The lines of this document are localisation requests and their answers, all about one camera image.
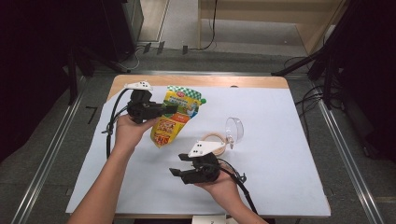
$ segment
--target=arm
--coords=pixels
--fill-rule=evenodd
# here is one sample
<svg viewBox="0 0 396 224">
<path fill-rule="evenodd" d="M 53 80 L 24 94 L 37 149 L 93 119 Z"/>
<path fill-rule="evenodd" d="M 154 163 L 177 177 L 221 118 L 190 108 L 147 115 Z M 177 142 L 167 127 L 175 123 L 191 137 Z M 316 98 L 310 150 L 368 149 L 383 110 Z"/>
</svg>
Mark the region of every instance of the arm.
<svg viewBox="0 0 396 224">
<path fill-rule="evenodd" d="M 134 148 L 156 119 L 135 124 L 128 115 L 117 121 L 116 143 L 101 173 L 67 223 L 111 223 L 122 180 Z"/>
<path fill-rule="evenodd" d="M 236 184 L 226 173 L 221 171 L 219 178 L 213 183 L 196 184 L 196 186 L 209 192 L 213 199 L 239 224 L 267 223 L 245 206 Z"/>
</svg>

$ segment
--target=white tabletop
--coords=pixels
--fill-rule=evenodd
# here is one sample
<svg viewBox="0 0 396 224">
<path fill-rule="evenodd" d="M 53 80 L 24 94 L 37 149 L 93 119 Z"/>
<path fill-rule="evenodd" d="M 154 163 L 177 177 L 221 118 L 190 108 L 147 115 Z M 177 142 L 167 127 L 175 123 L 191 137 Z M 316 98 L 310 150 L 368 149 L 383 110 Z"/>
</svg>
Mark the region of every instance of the white tabletop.
<svg viewBox="0 0 396 224">
<path fill-rule="evenodd" d="M 177 139 L 156 148 L 147 131 L 132 156 L 122 184 L 116 214 L 213 215 L 224 214 L 211 196 L 194 185 L 184 185 L 169 168 L 191 169 L 180 161 L 207 133 L 224 133 L 228 117 L 241 119 L 245 135 L 233 150 L 220 157 L 247 176 L 259 215 L 265 217 L 328 217 L 331 214 L 318 171 L 298 118 L 290 90 L 266 88 L 191 87 L 207 103 L 183 128 Z M 151 101 L 161 103 L 164 86 L 154 86 Z M 129 101 L 131 91 L 120 100 L 119 109 Z M 102 111 L 92 145 L 67 206 L 73 213 L 106 162 L 106 129 L 116 97 Z"/>
</svg>

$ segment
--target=yellow snack bag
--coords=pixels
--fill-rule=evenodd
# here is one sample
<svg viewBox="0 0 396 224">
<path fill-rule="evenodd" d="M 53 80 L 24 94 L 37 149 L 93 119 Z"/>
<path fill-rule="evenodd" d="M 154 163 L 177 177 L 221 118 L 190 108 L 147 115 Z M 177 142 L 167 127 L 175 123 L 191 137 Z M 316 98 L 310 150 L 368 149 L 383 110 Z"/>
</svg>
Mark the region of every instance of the yellow snack bag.
<svg viewBox="0 0 396 224">
<path fill-rule="evenodd" d="M 206 103 L 201 93 L 185 87 L 168 86 L 163 105 L 177 105 L 176 114 L 162 115 L 151 129 L 151 140 L 157 147 L 171 143 L 186 123 L 197 113 L 200 105 Z"/>
</svg>

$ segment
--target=forearm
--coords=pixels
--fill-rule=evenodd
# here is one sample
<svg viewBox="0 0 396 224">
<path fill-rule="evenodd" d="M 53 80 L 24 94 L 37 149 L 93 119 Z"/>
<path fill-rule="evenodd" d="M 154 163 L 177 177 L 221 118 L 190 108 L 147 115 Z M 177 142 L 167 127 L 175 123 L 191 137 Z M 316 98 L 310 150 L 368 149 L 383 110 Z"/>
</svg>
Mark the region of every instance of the forearm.
<svg viewBox="0 0 396 224">
<path fill-rule="evenodd" d="M 216 201 L 238 224 L 266 223 L 261 217 L 245 206 L 239 195 L 221 197 Z"/>
<path fill-rule="evenodd" d="M 122 150 L 113 149 L 101 173 L 68 223 L 112 222 L 130 156 Z"/>
<path fill-rule="evenodd" d="M 238 224 L 262 224 L 267 223 L 257 214 L 252 212 L 243 203 L 234 204 L 231 208 L 226 209 L 230 213 L 231 217 L 235 219 Z"/>
</svg>

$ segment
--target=wooden table edge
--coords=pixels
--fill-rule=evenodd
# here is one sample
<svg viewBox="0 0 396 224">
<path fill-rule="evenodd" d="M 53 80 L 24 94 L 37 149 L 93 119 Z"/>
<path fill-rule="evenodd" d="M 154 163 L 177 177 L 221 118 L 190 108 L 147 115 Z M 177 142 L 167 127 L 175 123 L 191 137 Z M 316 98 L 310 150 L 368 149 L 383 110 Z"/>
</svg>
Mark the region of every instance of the wooden table edge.
<svg viewBox="0 0 396 224">
<path fill-rule="evenodd" d="M 118 75 L 114 78 L 107 96 L 112 96 L 123 89 L 126 83 L 146 80 L 151 86 L 205 86 L 242 88 L 274 88 L 288 89 L 289 85 L 283 77 L 236 77 L 236 76 L 181 76 L 181 75 Z"/>
</svg>

